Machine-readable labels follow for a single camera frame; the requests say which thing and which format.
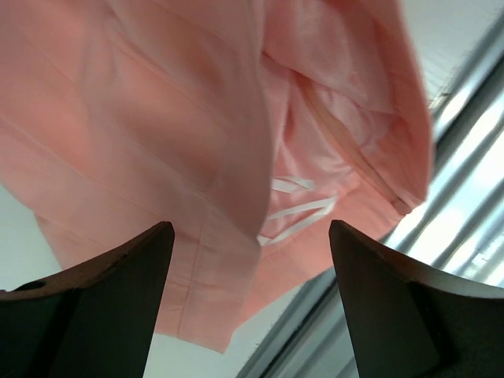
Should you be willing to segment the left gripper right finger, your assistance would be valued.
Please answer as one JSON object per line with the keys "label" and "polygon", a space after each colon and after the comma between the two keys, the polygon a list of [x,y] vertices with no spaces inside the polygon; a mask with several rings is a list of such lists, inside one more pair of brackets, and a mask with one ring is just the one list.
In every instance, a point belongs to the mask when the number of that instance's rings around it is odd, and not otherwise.
{"label": "left gripper right finger", "polygon": [[361,377],[501,377],[503,289],[435,269],[349,224],[329,229]]}

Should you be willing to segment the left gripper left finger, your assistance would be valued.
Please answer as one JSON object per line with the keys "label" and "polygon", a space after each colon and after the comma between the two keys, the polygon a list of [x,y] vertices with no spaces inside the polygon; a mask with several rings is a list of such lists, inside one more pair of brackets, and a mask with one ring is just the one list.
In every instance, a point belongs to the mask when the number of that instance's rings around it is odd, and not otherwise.
{"label": "left gripper left finger", "polygon": [[175,233],[161,222],[52,276],[1,292],[3,377],[141,377]]}

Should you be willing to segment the salmon pink skirt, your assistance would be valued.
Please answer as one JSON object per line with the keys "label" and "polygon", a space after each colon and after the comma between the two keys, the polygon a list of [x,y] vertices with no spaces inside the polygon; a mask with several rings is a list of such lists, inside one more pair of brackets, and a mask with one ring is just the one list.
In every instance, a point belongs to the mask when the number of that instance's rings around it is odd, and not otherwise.
{"label": "salmon pink skirt", "polygon": [[4,1],[1,181],[63,268],[160,221],[158,332],[223,352],[426,198],[432,125],[398,1]]}

